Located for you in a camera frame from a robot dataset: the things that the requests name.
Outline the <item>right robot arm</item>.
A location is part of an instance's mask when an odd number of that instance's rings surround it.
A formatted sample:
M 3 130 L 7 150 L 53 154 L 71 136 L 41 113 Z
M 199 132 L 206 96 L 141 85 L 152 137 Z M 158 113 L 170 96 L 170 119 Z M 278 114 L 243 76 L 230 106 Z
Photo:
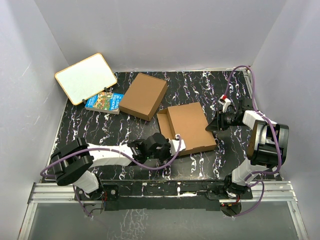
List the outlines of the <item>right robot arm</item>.
M 222 95 L 218 102 L 222 109 L 216 111 L 206 131 L 225 131 L 234 126 L 247 126 L 252 130 L 245 160 L 224 178 L 219 190 L 233 199 L 245 194 L 257 175 L 267 174 L 273 168 L 280 170 L 287 157 L 289 127 L 271 121 L 255 110 L 251 99 L 241 99 L 238 107 L 226 95 Z

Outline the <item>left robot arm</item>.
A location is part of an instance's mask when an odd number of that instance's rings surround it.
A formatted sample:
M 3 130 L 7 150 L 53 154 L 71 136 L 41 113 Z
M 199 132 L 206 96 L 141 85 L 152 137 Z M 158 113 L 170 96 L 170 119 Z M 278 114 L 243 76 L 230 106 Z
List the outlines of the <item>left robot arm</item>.
M 83 137 L 77 138 L 50 156 L 56 183 L 59 186 L 74 185 L 86 197 L 98 200 L 104 194 L 100 178 L 89 171 L 99 166 L 141 166 L 148 170 L 148 159 L 157 159 L 165 165 L 174 160 L 181 141 L 165 138 L 154 133 L 146 139 L 137 139 L 124 145 L 101 146 L 87 143 Z

